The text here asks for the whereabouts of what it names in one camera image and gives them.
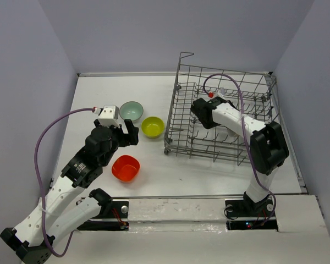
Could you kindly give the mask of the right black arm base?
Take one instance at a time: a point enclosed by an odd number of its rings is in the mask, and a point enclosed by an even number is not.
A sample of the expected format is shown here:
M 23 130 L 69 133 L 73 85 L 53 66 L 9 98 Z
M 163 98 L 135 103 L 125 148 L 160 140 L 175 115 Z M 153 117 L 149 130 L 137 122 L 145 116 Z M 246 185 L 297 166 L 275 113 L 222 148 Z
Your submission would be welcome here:
M 227 218 L 228 231 L 234 230 L 276 230 L 276 214 L 272 216 L 273 201 L 268 199 L 263 205 L 251 210 L 244 207 L 244 200 L 225 200 L 224 216 Z

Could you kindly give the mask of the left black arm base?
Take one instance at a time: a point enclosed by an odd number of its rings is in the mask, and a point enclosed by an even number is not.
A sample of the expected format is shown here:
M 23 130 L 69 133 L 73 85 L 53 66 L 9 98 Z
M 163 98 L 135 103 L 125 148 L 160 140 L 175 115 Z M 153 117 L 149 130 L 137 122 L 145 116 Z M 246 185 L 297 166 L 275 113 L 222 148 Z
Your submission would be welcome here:
M 129 201 L 113 200 L 110 209 L 101 208 L 100 213 L 77 227 L 78 231 L 128 231 Z

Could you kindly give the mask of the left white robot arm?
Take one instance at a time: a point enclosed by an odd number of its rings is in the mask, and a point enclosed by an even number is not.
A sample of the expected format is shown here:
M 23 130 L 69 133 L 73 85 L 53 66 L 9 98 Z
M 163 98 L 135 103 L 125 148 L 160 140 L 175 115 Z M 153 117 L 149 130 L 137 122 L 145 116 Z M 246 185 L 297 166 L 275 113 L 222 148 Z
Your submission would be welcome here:
M 113 199 L 100 188 L 72 210 L 64 210 L 102 174 L 116 150 L 128 146 L 126 137 L 122 128 L 96 126 L 37 207 L 21 223 L 1 232 L 1 239 L 23 263 L 45 263 L 63 238 L 89 219 L 110 213 Z

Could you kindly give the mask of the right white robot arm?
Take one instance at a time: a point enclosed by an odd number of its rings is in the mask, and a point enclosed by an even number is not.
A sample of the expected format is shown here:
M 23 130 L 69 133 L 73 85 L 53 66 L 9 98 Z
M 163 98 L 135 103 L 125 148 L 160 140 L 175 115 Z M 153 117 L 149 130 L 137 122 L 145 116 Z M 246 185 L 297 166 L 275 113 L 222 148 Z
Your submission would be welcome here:
M 183 152 L 189 156 L 208 156 L 214 159 L 223 154 L 228 148 L 228 141 L 220 141 L 218 137 L 209 140 L 197 136 L 187 136 L 181 139 L 180 133 L 186 134 L 199 124 L 207 130 L 219 131 L 225 128 L 228 137 L 242 138 L 246 148 L 247 158 L 252 167 L 253 176 L 243 199 L 239 202 L 239 211 L 249 216 L 260 212 L 268 203 L 268 198 L 274 194 L 270 186 L 275 170 L 283 165 L 289 156 L 289 150 L 280 124 L 276 122 L 264 123 L 244 115 L 229 101 L 219 96 L 205 101 L 203 98 L 195 100 L 190 107 L 194 119 L 187 129 L 175 127 L 166 129 L 163 122 L 155 117 L 146 118 L 141 130 L 148 138 L 157 138 L 164 133 L 165 151 Z

